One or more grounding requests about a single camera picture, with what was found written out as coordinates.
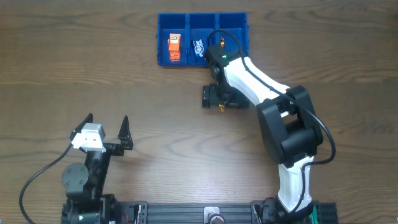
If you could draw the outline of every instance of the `blue bin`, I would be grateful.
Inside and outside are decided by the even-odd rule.
[[[161,66],[204,66],[205,59],[197,60],[192,47],[193,40],[202,39],[205,51],[207,38],[213,30],[224,29],[231,32],[249,55],[248,15],[246,12],[221,13],[160,13],[157,25],[157,62]],[[171,62],[167,39],[170,34],[181,34],[181,60]],[[220,42],[224,37],[225,50],[238,49],[232,37],[216,33],[210,43]]]

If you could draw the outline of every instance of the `gold object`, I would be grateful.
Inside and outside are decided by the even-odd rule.
[[[220,107],[220,113],[224,113],[225,105],[219,104],[218,106]]]
[[[221,47],[222,48],[224,48],[224,46],[225,46],[225,41],[224,41],[224,37],[223,36],[221,36]]]

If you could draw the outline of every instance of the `orange tic tac box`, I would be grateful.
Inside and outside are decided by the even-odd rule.
[[[180,52],[181,34],[170,34],[169,52]]]

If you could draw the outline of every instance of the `black cable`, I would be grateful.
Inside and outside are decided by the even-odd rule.
[[[318,124],[319,126],[321,126],[322,130],[325,132],[326,136],[329,139],[330,142],[330,146],[331,146],[331,155],[328,159],[322,160],[322,161],[316,161],[316,162],[308,162],[306,164],[304,164],[301,167],[301,174],[302,174],[302,180],[303,180],[303,188],[302,188],[302,193],[300,195],[300,200],[298,201],[298,204],[296,205],[296,207],[291,211],[291,213],[295,212],[302,200],[304,199],[304,193],[305,193],[305,168],[306,166],[310,166],[310,165],[321,165],[321,164],[327,164],[330,161],[332,161],[335,156],[336,156],[336,144],[335,141],[333,140],[333,137],[331,136],[331,133],[329,132],[329,129],[325,126],[325,124],[323,124],[323,122],[317,117],[315,116],[313,113],[311,113],[309,110],[307,110],[301,103],[299,103],[298,101],[296,101],[295,99],[293,99],[292,97],[281,93],[280,91],[276,90],[274,87],[268,85],[266,82],[264,82],[263,80],[261,80],[256,74],[254,74],[252,71],[250,71],[250,69],[248,68],[248,66],[246,65],[244,59],[243,59],[243,51],[242,51],[242,46],[239,43],[239,41],[237,40],[237,38],[230,32],[228,32],[227,30],[214,30],[213,32],[211,32],[209,34],[209,38],[207,39],[207,46],[210,46],[210,39],[211,36],[214,35],[217,32],[222,32],[224,34],[229,35],[230,37],[232,37],[234,39],[234,41],[236,42],[236,44],[238,45],[239,48],[239,55],[241,56],[242,59],[242,63],[244,68],[246,69],[246,71],[248,71],[254,78],[256,78],[261,84],[263,84],[264,86],[266,86],[267,88],[270,89],[270,91],[273,91],[274,93],[277,93],[279,96],[285,98],[286,100],[289,100],[290,102],[292,102],[293,104],[295,104],[296,106],[298,106],[299,108],[301,108],[302,110],[304,110],[308,115],[310,115]]]
[[[46,171],[47,169],[49,169],[50,167],[52,167],[54,164],[56,164],[58,161],[60,161],[62,158],[65,157],[65,155],[69,152],[70,148],[72,147],[72,143],[69,144],[69,146],[67,147],[67,149],[65,150],[65,152],[63,152],[63,154],[58,157],[56,160],[54,160],[52,163],[50,163],[49,165],[45,166],[43,169],[39,170],[35,175],[33,175],[24,185],[24,187],[21,190],[21,193],[19,194],[19,208],[21,209],[22,214],[24,215],[25,219],[30,223],[30,224],[34,224],[34,222],[29,218],[29,216],[26,214],[26,211],[24,209],[24,203],[23,203],[23,199],[24,199],[24,193],[25,190],[27,188],[27,186],[37,177],[39,176],[41,173],[43,173],[44,171]]]

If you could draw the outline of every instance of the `wooden table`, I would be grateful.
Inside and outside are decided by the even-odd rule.
[[[201,107],[205,68],[157,64],[159,12],[247,11],[250,55],[270,77],[303,85],[337,143],[312,167],[314,200],[341,223],[398,215],[398,4],[380,1],[69,0],[0,2],[0,219],[26,223],[18,196],[88,113],[116,136],[126,114],[134,150],[112,158],[106,193],[148,202],[250,202],[274,196],[277,165],[257,114]],[[330,155],[325,141],[317,159]],[[71,151],[25,193],[37,223],[58,223]]]

